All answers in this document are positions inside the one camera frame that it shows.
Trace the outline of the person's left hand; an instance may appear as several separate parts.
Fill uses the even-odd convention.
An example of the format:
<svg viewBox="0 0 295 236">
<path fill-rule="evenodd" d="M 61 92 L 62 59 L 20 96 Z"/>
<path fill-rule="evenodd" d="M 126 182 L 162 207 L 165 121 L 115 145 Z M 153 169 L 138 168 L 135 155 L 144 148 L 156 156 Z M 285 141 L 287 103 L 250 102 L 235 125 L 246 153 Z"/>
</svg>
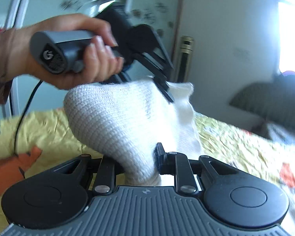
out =
<svg viewBox="0 0 295 236">
<path fill-rule="evenodd" d="M 0 29 L 0 95 L 29 74 L 59 89 L 102 82 L 124 61 L 108 22 L 83 14 L 57 16 L 21 29 Z"/>
</svg>

